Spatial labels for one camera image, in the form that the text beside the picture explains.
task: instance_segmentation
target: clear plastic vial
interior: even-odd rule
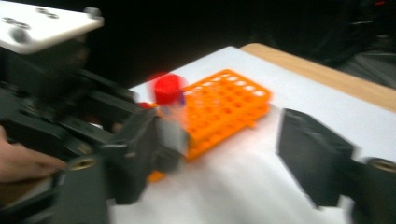
[[[183,78],[173,74],[165,75],[157,78],[152,87],[161,117],[158,122],[160,141],[164,146],[186,155],[188,135]]]

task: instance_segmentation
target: red bottle cap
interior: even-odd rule
[[[154,85],[155,101],[158,105],[169,105],[180,99],[182,78],[177,75],[159,77]]]

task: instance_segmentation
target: finger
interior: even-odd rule
[[[6,140],[7,139],[7,133],[6,130],[3,128],[3,126],[0,125],[0,138],[2,140]]]
[[[56,168],[38,163],[31,165],[29,168],[30,169],[27,172],[18,176],[17,180],[45,178],[55,174],[58,171]]]
[[[63,170],[66,167],[66,162],[64,162],[58,158],[51,157],[47,154],[44,154],[44,153],[41,153],[38,151],[34,151],[31,149],[29,149],[29,151],[32,156],[32,159],[39,164],[42,164],[42,165],[48,166],[48,167],[53,167],[58,170]]]

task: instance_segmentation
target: orange object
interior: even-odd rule
[[[183,89],[187,132],[186,161],[193,161],[214,145],[268,113],[272,93],[263,86],[226,69]],[[158,172],[149,178],[161,179]]]

